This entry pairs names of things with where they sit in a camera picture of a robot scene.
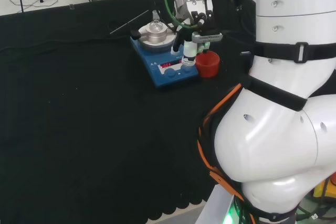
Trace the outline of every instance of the black table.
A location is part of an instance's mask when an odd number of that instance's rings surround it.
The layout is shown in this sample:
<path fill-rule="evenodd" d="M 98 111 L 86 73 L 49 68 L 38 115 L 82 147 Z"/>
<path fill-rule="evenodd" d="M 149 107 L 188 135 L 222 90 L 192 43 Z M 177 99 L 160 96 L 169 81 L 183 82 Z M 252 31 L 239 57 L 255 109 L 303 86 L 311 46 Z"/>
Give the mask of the black table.
<path fill-rule="evenodd" d="M 219 26 L 239 29 L 230 0 L 213 1 Z M 153 2 L 101 1 L 0 17 L 0 50 L 102 37 L 108 24 L 152 10 Z M 164 10 L 162 0 L 156 4 Z M 214 182 L 199 157 L 196 130 L 248 70 L 239 52 L 250 48 L 224 40 L 211 50 L 221 57 L 216 78 L 161 90 L 129 38 L 1 51 L 1 223 L 143 224 L 207 200 Z"/>

